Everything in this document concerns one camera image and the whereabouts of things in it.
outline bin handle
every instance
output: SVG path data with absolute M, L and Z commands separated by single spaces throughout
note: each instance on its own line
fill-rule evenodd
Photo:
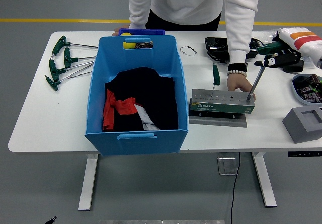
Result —
M 116 137 L 117 140 L 134 139 L 134 138 L 157 138 L 154 133 L 137 133 L 137 134 L 120 134 Z
M 151 42 L 151 38 L 125 38 L 126 43 L 146 43 Z

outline green screwdriver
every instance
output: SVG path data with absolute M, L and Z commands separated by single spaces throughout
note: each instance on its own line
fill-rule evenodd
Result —
M 219 75 L 218 67 L 215 64 L 212 66 L 212 72 L 213 72 L 213 88 L 211 92 L 211 97 L 212 97 L 213 91 L 215 90 L 215 86 L 220 85 L 220 75 Z

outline gray floor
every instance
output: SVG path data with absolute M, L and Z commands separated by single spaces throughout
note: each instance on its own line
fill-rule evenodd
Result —
M 128 18 L 128 0 L 0 0 L 0 4 L 1 18 Z M 322 0 L 260 0 L 256 21 L 320 23 Z M 108 219 L 230 222 L 234 177 L 218 174 L 220 153 L 100 158 L 92 209 L 80 212 L 85 156 L 19 155 L 8 150 L 50 35 L 117 26 L 0 22 L 0 223 L 42 224 L 53 216 L 57 224 Z M 322 27 L 309 29 L 322 35 Z M 322 158 L 288 158 L 283 152 L 266 153 L 265 161 L 278 207 L 264 207 L 251 155 L 242 153 L 233 223 L 321 223 Z

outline gray foam block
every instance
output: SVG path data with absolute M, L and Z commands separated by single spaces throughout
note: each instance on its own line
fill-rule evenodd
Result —
M 292 108 L 283 123 L 294 143 L 313 141 L 322 137 L 322 110 L 308 105 Z

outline bracelet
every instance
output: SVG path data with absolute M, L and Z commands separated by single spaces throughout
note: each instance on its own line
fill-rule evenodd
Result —
M 227 76 L 230 74 L 242 74 L 243 76 L 247 77 L 246 72 L 240 71 L 240 70 L 230 70 L 227 72 Z

